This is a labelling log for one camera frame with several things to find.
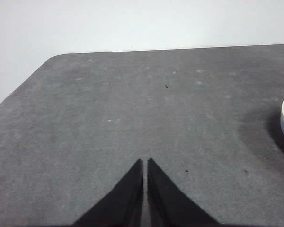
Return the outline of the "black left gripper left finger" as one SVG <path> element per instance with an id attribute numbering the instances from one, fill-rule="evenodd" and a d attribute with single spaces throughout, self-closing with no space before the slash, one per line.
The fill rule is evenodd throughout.
<path id="1" fill-rule="evenodd" d="M 138 159 L 106 196 L 74 227 L 139 227 L 143 204 L 143 162 Z"/>

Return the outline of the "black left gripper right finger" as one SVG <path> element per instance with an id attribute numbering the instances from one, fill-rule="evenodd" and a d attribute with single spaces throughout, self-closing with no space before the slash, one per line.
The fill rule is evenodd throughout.
<path id="1" fill-rule="evenodd" d="M 189 199 L 150 158 L 147 195 L 153 227 L 215 227 L 213 217 Z"/>

